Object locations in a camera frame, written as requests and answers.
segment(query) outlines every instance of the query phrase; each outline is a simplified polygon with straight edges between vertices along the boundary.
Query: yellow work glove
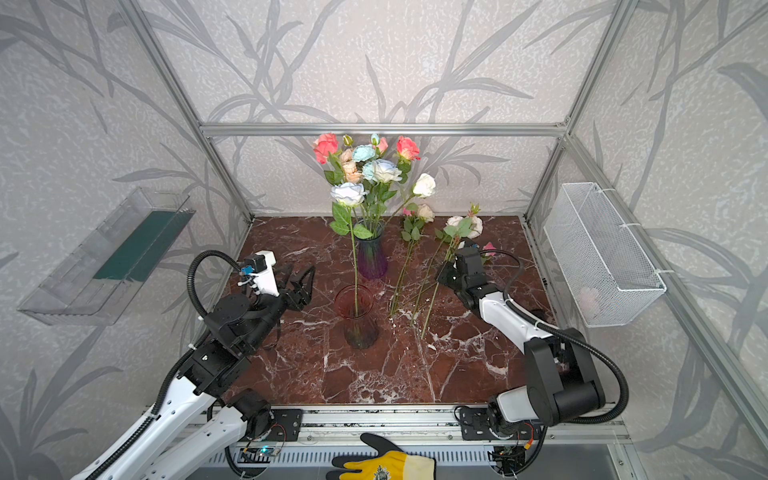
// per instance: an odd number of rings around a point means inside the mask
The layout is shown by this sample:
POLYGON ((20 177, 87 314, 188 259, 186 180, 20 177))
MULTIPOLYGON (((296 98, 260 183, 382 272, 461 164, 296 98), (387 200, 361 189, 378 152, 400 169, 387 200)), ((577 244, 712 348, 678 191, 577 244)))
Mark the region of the yellow work glove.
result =
POLYGON ((335 457, 331 463, 353 472, 333 470, 326 480, 434 480, 435 460, 418 455, 408 455, 383 437, 363 433, 360 439, 376 449, 379 456, 335 457))

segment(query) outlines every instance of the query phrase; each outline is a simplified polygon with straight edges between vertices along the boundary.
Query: wall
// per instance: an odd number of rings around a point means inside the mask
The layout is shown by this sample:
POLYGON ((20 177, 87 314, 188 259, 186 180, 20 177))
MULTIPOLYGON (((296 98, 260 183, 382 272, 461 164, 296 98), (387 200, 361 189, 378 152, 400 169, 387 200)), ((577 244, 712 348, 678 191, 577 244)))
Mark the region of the wall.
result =
MULTIPOLYGON (((141 5, 204 122, 554 123, 571 108, 614 0, 141 5)), ((312 140, 218 147, 260 214, 327 214, 312 140), (306 197, 284 198, 298 185, 306 197)), ((419 169, 451 189, 430 202, 442 213, 470 201, 487 213, 524 211, 554 143, 415 140, 419 169)))
MULTIPOLYGON (((69 478, 153 402, 194 335, 184 277, 246 224, 113 2, 0 2, 0 477, 69 478), (135 187, 197 210, 113 326, 16 311, 135 187)), ((204 267, 213 298, 225 269, 204 267)))
MULTIPOLYGON (((756 383, 765 361, 768 3, 638 9, 575 132, 756 383)), ((565 315, 583 326, 533 217, 565 315)), ((591 329, 631 385, 624 419, 652 478, 768 478, 768 459, 663 300, 591 329)))

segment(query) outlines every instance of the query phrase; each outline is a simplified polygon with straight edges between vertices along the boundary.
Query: marble surface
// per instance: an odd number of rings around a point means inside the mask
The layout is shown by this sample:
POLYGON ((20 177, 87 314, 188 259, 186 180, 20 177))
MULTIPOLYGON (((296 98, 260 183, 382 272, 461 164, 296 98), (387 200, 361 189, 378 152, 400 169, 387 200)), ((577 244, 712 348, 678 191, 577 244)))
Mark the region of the marble surface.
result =
MULTIPOLYGON (((405 281, 402 308, 389 318, 389 299, 394 292, 406 244, 399 237, 399 221, 384 233, 389 270, 378 280, 360 279, 375 297, 371 315, 379 338, 366 350, 347 345, 342 320, 333 310, 336 292, 354 281, 350 241, 335 234, 325 217, 257 218, 241 252, 245 257, 272 250, 279 267, 294 264, 298 273, 316 265, 313 300, 303 312, 283 315, 282 336, 274 349, 262 349, 252 366, 230 390, 235 394, 250 387, 274 404, 319 403, 470 403, 525 384, 520 351, 495 327, 468 312, 454 293, 440 286, 424 340, 411 326, 413 301, 408 298, 422 281, 437 242, 434 225, 426 229, 415 249, 405 281)), ((511 294, 529 310, 551 311, 538 271, 531 259, 520 219, 483 217, 485 229, 475 239, 488 241, 523 259, 525 273, 515 281, 511 294)), ((499 285, 506 284, 514 260, 497 256, 486 272, 499 285)), ((236 279, 230 280, 230 289, 236 279)), ((432 301, 433 289, 425 294, 432 301)), ((276 332, 266 339, 272 345, 276 332)))

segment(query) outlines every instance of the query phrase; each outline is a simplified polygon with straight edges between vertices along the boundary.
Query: glass vase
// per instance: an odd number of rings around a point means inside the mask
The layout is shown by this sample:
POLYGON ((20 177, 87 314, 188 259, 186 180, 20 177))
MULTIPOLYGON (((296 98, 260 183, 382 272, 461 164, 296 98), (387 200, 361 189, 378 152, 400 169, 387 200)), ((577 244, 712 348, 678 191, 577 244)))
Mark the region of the glass vase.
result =
POLYGON ((389 266, 389 261, 382 246, 384 223, 380 222, 372 232, 373 237, 366 240, 359 239, 355 235, 357 271, 368 280, 383 277, 389 266))
POLYGON ((371 315, 373 294, 364 286, 357 286, 357 311, 354 285, 345 286, 336 294, 333 308, 343 319, 344 339, 352 348, 367 349, 379 338, 379 327, 371 315))

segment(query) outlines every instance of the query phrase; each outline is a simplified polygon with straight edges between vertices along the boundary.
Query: white mesh basket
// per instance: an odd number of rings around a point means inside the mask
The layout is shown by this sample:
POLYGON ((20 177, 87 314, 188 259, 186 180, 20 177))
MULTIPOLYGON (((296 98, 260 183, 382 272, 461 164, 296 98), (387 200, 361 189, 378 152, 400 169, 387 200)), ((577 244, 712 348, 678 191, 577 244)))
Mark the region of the white mesh basket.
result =
POLYGON ((544 232, 588 326, 626 325, 667 291, 594 183, 562 184, 544 232))

